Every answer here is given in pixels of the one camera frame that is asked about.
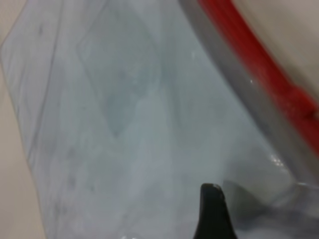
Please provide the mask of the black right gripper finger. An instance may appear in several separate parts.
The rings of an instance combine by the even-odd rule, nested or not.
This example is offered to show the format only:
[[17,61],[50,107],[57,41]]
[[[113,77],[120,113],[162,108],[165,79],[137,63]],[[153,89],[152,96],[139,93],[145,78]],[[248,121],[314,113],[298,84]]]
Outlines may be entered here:
[[235,239],[226,200],[217,184],[200,187],[199,220],[194,239]]

